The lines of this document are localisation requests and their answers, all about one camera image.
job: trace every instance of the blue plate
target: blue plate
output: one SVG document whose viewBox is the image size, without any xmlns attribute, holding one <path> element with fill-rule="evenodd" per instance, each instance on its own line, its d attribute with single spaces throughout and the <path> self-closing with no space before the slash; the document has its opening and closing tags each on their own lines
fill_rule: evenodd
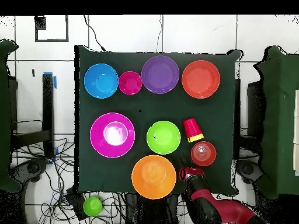
<svg viewBox="0 0 299 224">
<path fill-rule="evenodd" d="M 87 92 L 98 99 L 113 95 L 119 85 L 119 76 L 108 64 L 92 65 L 84 76 Z"/>
</svg>

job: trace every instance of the pink bowl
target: pink bowl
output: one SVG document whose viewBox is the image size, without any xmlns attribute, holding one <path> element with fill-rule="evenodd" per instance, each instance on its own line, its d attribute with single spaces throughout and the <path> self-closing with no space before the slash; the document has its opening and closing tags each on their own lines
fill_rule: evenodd
<svg viewBox="0 0 299 224">
<path fill-rule="evenodd" d="M 134 71 L 126 71 L 119 77 L 119 88 L 126 95 L 134 95 L 140 91 L 142 79 Z"/>
<path fill-rule="evenodd" d="M 117 158 L 127 153 L 135 141 L 132 122 L 122 114 L 106 113 L 92 124 L 90 139 L 102 156 Z"/>
</svg>

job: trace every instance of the white tile floor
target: white tile floor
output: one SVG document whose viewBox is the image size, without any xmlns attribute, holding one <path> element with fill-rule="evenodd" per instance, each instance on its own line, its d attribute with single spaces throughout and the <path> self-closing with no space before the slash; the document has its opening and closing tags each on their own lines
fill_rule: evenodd
<svg viewBox="0 0 299 224">
<path fill-rule="evenodd" d="M 160 15 L 86 17 L 94 28 L 98 41 L 107 51 L 146 52 L 157 49 L 157 38 L 161 30 Z M 263 58 L 264 50 L 268 46 L 279 45 L 289 53 L 299 49 L 298 17 L 294 15 L 164 15 L 164 52 L 216 54 L 226 53 L 235 48 L 242 50 L 244 57 L 239 63 L 241 127 L 246 128 L 248 126 L 246 88 L 248 83 L 260 79 L 253 64 Z M 47 29 L 39 30 L 39 37 L 63 39 L 65 31 L 65 26 L 61 22 L 63 18 L 63 16 L 48 16 Z M 57 77 L 57 88 L 54 89 L 55 139 L 68 138 L 68 145 L 70 145 L 74 141 L 74 45 L 86 45 L 96 51 L 100 51 L 100 47 L 94 33 L 85 24 L 83 16 L 69 16 L 68 21 L 69 42 L 35 42 L 34 16 L 0 16 L 0 39 L 11 39 L 19 46 L 15 53 L 8 56 L 7 63 L 11 75 L 16 76 L 19 82 L 18 121 L 41 120 L 41 75 L 43 72 L 52 72 Z M 160 36 L 158 51 L 161 51 L 161 42 Z M 32 75 L 32 69 L 35 71 L 35 77 Z M 18 125 L 19 132 L 35 131 L 40 128 L 40 122 Z M 73 156 L 74 149 L 66 153 Z M 25 161 L 28 155 L 18 152 L 18 156 L 18 161 L 13 159 L 12 166 Z M 67 169 L 68 171 L 61 173 L 65 181 L 65 189 L 74 183 L 73 168 L 68 166 Z M 54 165 L 47 165 L 46 171 L 51 178 L 52 187 L 57 189 L 57 173 Z M 251 185 L 244 184 L 238 175 L 235 184 L 239 194 L 234 198 L 254 205 Z M 91 196 L 93 195 L 97 196 L 97 193 L 92 192 Z M 28 224 L 39 222 L 42 216 L 41 204 L 49 203 L 52 196 L 49 178 L 45 173 L 42 174 L 40 181 L 29 184 L 26 194 Z M 100 192 L 100 197 L 104 200 L 111 197 L 111 193 Z M 112 198 L 105 201 L 107 205 L 105 208 L 109 212 L 112 202 Z M 184 210 L 186 213 L 186 208 L 181 203 L 178 206 L 178 215 L 183 214 Z M 108 215 L 107 211 L 103 210 L 101 214 Z M 116 209 L 112 206 L 112 213 L 115 212 Z M 192 224 L 188 214 L 186 217 L 180 216 L 179 219 L 180 224 Z M 71 221 L 72 224 L 78 224 L 76 219 Z M 114 221 L 119 223 L 119 218 L 115 218 Z M 55 224 L 68 224 L 68 222 L 56 221 Z M 95 219 L 92 224 L 105 223 Z"/>
</svg>

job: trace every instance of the green cup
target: green cup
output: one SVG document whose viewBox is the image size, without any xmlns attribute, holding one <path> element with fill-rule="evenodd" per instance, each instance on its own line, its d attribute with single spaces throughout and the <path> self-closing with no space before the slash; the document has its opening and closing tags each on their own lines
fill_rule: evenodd
<svg viewBox="0 0 299 224">
<path fill-rule="evenodd" d="M 147 144 L 157 154 L 167 155 L 180 144 L 180 131 L 169 121 L 158 121 L 147 132 Z"/>
<path fill-rule="evenodd" d="M 95 197 L 86 199 L 83 204 L 83 210 L 88 216 L 97 216 L 102 211 L 102 208 L 102 202 Z"/>
</svg>

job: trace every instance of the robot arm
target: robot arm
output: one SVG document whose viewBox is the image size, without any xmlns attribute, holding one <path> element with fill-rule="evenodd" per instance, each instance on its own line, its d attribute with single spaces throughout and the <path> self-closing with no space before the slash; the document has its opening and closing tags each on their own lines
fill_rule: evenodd
<svg viewBox="0 0 299 224">
<path fill-rule="evenodd" d="M 183 168 L 179 177 L 186 183 L 185 201 L 194 224 L 265 224 L 248 207 L 234 200 L 216 200 L 204 181 L 202 169 Z"/>
</svg>

